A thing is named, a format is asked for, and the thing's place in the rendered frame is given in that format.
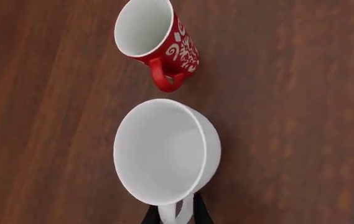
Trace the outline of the red patterned mug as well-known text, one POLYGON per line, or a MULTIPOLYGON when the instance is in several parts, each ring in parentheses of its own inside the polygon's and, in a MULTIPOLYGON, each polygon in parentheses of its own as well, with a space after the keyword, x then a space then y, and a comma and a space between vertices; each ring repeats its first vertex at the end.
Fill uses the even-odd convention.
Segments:
POLYGON ((151 71, 163 92, 179 89, 199 66, 199 52, 170 0, 129 0, 114 27, 117 48, 151 71))

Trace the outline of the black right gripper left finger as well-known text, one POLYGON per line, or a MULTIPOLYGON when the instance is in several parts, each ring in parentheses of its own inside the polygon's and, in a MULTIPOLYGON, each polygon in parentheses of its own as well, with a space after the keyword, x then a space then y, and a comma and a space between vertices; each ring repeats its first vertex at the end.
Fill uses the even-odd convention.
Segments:
POLYGON ((157 206, 150 205, 146 212, 142 224, 161 224, 161 218, 157 206))

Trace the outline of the white ceramic mug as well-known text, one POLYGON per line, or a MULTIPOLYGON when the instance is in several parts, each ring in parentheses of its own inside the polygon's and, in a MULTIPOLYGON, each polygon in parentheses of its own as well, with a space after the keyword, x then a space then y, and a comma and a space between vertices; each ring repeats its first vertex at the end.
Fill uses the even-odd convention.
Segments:
POLYGON ((193 195, 215 174, 219 135, 198 111, 165 98, 148 100, 122 120, 114 165, 124 188, 159 210, 163 224, 188 224, 193 195))

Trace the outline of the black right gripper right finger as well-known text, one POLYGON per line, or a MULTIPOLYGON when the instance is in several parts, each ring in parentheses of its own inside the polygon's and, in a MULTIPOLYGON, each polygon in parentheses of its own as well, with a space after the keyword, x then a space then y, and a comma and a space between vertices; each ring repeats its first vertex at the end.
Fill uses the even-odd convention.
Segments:
POLYGON ((193 217, 195 224, 214 224, 199 192, 195 193, 193 197, 193 217))

